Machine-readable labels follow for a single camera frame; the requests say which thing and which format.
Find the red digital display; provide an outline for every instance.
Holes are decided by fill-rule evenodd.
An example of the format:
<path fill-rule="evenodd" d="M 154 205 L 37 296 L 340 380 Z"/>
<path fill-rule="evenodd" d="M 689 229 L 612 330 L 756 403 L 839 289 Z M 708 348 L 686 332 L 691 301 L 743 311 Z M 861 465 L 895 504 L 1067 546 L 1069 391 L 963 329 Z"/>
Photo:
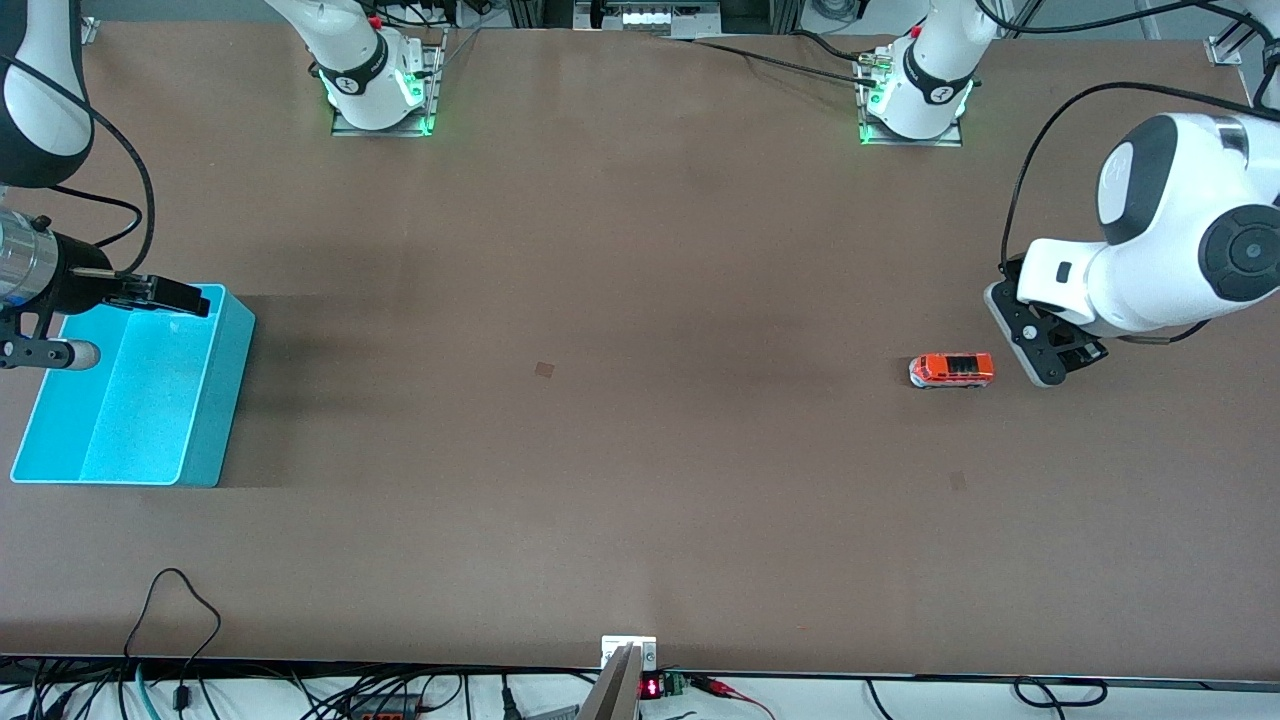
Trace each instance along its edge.
<path fill-rule="evenodd" d="M 658 700 L 662 697 L 662 676 L 643 678 L 639 689 L 640 700 Z"/>

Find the red toy car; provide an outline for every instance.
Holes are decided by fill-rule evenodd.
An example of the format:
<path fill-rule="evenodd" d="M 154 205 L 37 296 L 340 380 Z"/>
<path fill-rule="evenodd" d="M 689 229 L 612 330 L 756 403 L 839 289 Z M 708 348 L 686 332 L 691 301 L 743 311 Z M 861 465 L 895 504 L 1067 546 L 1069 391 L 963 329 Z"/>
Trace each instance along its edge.
<path fill-rule="evenodd" d="M 927 352 L 911 360 L 908 374 L 915 387 L 987 387 L 996 364 L 989 352 Z"/>

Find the tabletop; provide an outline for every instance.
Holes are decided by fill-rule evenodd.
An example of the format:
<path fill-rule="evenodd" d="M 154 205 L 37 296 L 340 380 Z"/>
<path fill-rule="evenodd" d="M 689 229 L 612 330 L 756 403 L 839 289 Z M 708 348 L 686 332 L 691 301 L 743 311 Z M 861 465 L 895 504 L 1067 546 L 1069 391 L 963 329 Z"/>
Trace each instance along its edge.
<path fill-rule="evenodd" d="M 1280 305 L 1043 391 L 980 300 L 1048 114 L 1112 79 L 1239 97 L 1198 45 L 996 42 L 963 149 L 859 145 L 846 83 L 568 31 L 483 32 L 430 138 L 330 138 L 307 63 L 283 24 L 87 49 L 155 178 L 146 268 L 259 325 L 218 488 L 0 483 L 0 652 L 116 653 L 175 565 L 221 656 L 591 665 L 644 633 L 718 669 L 1280 678 Z M 1073 109 L 1014 250 L 1098 237 L 1101 161 L 1176 109 Z M 96 145 L 70 184 L 138 199 Z M 984 391 L 906 383 L 978 350 Z M 0 457 L 38 380 L 0 378 Z M 137 653 L 209 632 L 177 584 L 152 612 Z"/>

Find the blue plastic bin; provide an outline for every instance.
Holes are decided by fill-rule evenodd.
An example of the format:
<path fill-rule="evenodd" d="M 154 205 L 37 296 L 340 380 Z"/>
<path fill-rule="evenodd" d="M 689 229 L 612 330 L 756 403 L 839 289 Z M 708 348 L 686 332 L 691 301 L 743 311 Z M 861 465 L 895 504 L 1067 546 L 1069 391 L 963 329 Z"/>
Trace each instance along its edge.
<path fill-rule="evenodd" d="M 214 487 L 236 414 L 253 314 L 200 284 L 209 316 L 97 306 L 65 319 L 88 370 L 49 370 L 18 450 L 15 483 Z"/>

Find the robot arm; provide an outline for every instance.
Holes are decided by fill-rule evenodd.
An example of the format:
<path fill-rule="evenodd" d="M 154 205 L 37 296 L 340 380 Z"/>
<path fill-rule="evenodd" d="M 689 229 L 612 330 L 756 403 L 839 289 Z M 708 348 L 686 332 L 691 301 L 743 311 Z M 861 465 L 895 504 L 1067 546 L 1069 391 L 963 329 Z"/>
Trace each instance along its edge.
<path fill-rule="evenodd" d="M 996 23 L 973 0 L 933 0 L 919 33 L 884 51 L 890 68 L 867 111 L 910 140 L 951 127 L 973 90 L 973 72 L 996 37 Z"/>
<path fill-rule="evenodd" d="M 79 169 L 93 141 L 88 113 L 47 83 L 86 100 L 78 0 L 0 0 L 0 54 L 13 59 L 0 60 L 0 183 L 58 184 Z M 100 304 L 209 313 L 197 288 L 118 273 L 100 247 L 54 232 L 50 223 L 0 206 L 0 369 L 96 365 L 99 351 L 91 343 L 49 337 L 55 314 Z M 24 315 L 35 316 L 29 334 Z"/>
<path fill-rule="evenodd" d="M 79 0 L 0 0 L 0 53 L 86 99 Z M 49 187 L 79 169 L 93 145 L 88 114 L 9 64 L 0 69 L 0 184 Z"/>
<path fill-rule="evenodd" d="M 1164 114 L 1098 176 L 1103 242 L 1041 238 L 987 304 L 1032 380 L 1106 355 L 1098 338 L 1198 323 L 1280 287 L 1280 124 Z"/>
<path fill-rule="evenodd" d="M 424 104 L 413 94 L 422 42 L 374 29 L 356 0 L 266 0 L 302 36 L 316 59 L 329 102 L 352 126 L 385 129 Z"/>

